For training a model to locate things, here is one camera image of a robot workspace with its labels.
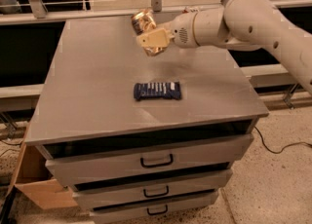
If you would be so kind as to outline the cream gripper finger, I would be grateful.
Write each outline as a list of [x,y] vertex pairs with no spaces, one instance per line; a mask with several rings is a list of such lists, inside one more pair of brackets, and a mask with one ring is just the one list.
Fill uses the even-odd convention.
[[136,36],[136,42],[143,48],[167,48],[174,38],[174,34],[169,29],[160,27],[140,32]]

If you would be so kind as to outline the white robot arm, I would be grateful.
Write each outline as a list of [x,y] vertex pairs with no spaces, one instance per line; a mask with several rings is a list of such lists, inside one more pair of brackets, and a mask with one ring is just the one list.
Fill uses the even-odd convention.
[[290,22],[269,0],[228,0],[216,8],[188,11],[160,24],[145,9],[132,16],[132,26],[137,43],[151,56],[171,43],[184,49],[263,49],[312,93],[312,35]]

